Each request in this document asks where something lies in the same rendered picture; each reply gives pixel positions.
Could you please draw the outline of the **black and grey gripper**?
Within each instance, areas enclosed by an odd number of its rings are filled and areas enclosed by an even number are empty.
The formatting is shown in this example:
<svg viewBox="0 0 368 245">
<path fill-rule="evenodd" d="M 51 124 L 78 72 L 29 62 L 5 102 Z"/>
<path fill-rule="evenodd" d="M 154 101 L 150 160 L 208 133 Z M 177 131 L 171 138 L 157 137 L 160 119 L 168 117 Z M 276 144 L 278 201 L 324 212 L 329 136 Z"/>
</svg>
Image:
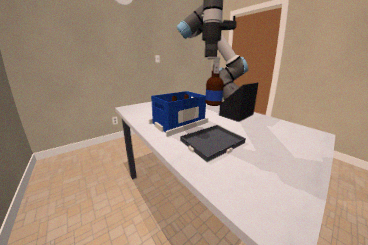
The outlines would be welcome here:
<svg viewBox="0 0 368 245">
<path fill-rule="evenodd" d="M 217 44 L 221 40 L 222 30 L 234 30 L 236 28 L 235 16 L 233 20 L 222 22 L 223 11 L 220 9 L 207 9 L 203 11 L 202 40 L 206 41 L 205 57 L 213 59 L 214 72 L 219 74 L 220 57 L 217 57 Z"/>
</svg>

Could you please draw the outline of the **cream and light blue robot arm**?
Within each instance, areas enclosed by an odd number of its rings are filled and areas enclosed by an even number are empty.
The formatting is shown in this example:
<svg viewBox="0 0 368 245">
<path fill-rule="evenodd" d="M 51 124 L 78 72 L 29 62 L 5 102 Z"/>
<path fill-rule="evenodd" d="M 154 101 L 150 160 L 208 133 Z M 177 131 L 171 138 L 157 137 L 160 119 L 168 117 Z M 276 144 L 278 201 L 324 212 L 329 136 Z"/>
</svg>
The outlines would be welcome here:
<svg viewBox="0 0 368 245">
<path fill-rule="evenodd" d="M 203 25 L 203 17 L 201 15 L 203 15 L 204 10 L 212 8 L 223 11 L 223 0 L 203 0 L 203 4 L 199 8 L 177 25 L 177 29 L 181 35 L 187 39 L 196 37 L 196 33 L 197 35 L 201 34 Z M 197 30 L 197 28 L 199 29 Z M 191 36 L 193 33 L 195 35 Z M 239 88 L 233 81 L 248 71 L 248 65 L 243 57 L 235 54 L 222 33 L 221 41 L 218 41 L 217 47 L 225 59 L 225 65 L 227 66 L 226 68 L 219 68 L 220 78 L 224 83 L 223 100 L 225 100 Z"/>
</svg>

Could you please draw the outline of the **blue divided crate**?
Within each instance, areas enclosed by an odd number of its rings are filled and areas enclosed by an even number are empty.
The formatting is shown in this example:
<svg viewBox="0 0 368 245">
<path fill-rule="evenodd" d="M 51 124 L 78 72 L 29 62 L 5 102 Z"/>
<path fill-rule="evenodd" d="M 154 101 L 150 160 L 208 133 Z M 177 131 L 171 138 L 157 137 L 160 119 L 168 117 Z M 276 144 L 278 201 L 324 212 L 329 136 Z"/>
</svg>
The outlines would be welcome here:
<svg viewBox="0 0 368 245">
<path fill-rule="evenodd" d="M 184 99 L 185 94 L 189 95 L 189 99 Z M 177 96 L 177 101 L 172 101 L 172 96 Z M 151 96 L 151 100 L 153 124 L 157 122 L 162 125 L 165 133 L 168 130 L 205 119 L 206 106 L 202 97 L 197 93 L 184 91 L 154 95 Z"/>
</svg>

